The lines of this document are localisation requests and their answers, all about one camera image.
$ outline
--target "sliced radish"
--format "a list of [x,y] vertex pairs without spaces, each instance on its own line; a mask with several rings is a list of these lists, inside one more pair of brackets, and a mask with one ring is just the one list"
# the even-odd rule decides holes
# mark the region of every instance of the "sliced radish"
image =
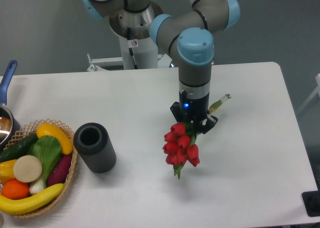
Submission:
[[16,160],[13,166],[15,178],[24,183],[33,182],[42,172],[41,162],[33,155],[24,155]]

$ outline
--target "blue pot handle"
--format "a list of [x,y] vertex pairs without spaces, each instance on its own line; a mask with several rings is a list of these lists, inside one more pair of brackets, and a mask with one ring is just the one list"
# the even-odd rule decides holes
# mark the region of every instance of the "blue pot handle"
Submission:
[[17,66],[18,62],[16,60],[11,60],[5,70],[2,81],[0,83],[0,104],[7,104],[8,87],[12,77],[14,76]]

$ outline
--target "floor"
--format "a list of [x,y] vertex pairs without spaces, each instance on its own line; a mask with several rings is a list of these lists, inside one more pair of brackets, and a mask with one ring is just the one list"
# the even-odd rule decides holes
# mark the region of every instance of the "floor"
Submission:
[[[173,16],[191,10],[188,0],[153,1]],[[315,76],[320,73],[319,1],[238,0],[240,21],[214,34],[217,65],[281,66],[316,177],[320,177],[320,99],[314,98],[302,112],[298,108],[316,88]],[[85,72],[87,53],[93,59],[121,56],[108,18],[92,20],[80,0],[0,0],[0,24],[0,76],[12,59],[19,62],[16,74],[26,75]],[[274,112],[279,105],[274,104]]]

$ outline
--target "sticker label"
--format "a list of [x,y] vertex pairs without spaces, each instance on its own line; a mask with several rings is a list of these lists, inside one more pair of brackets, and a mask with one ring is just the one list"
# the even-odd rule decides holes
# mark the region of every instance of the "sticker label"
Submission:
[[135,47],[138,47],[139,44],[138,44],[138,40],[137,39],[131,39],[131,40],[128,40],[128,47],[129,48],[135,48]]

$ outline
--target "orange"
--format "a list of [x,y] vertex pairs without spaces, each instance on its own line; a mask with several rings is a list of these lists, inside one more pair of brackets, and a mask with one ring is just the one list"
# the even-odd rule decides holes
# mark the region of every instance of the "orange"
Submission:
[[5,183],[2,187],[1,195],[11,200],[20,200],[29,195],[29,186],[17,179]]

